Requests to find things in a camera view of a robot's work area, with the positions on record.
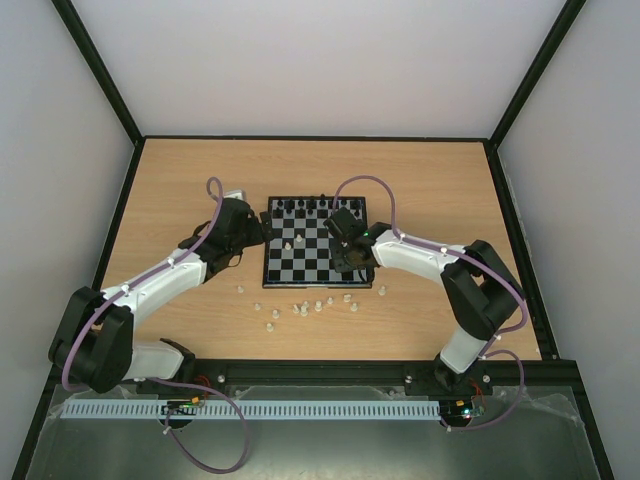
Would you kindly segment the white queen piece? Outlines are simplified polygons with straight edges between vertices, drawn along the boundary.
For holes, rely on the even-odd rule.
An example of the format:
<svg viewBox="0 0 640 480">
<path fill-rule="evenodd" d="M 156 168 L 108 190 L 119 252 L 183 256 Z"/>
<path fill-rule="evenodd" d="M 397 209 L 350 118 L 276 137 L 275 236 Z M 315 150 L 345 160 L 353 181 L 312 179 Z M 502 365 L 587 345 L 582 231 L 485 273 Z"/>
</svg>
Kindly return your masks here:
<svg viewBox="0 0 640 480">
<path fill-rule="evenodd" d="M 310 303 L 308 301 L 304 301 L 300 306 L 300 315 L 306 317 L 309 315 Z"/>
</svg>

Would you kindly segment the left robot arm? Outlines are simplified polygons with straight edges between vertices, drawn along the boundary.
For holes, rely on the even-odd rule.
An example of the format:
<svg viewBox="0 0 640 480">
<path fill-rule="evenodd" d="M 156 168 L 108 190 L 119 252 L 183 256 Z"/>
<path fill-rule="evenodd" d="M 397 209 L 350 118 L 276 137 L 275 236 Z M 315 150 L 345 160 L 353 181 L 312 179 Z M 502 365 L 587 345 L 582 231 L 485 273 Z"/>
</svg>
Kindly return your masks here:
<svg viewBox="0 0 640 480">
<path fill-rule="evenodd" d="M 176 377 L 190 354 L 168 339 L 135 341 L 154 312 L 224 269 L 248 247 L 273 237 L 271 216 L 240 197 L 219 201 L 212 220 L 199 225 L 164 260 L 114 287 L 82 287 L 70 297 L 48 351 L 64 382 L 76 380 L 105 393 L 126 380 Z"/>
</svg>

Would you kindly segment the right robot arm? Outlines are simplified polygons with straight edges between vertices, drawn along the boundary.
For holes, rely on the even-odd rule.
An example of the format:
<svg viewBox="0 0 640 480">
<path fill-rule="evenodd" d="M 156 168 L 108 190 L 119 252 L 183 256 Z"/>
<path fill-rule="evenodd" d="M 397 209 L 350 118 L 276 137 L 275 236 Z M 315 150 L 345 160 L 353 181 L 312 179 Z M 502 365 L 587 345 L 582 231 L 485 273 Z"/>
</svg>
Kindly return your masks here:
<svg viewBox="0 0 640 480">
<path fill-rule="evenodd" d="M 495 249 L 476 240 L 449 246 L 408 235 L 391 224 L 371 226 L 346 208 L 324 221 L 330 252 L 340 273 L 375 268 L 402 270 L 440 285 L 457 327 L 434 360 L 434 380 L 445 391 L 460 390 L 471 367 L 502 334 L 517 309 L 527 314 L 518 281 Z"/>
</svg>

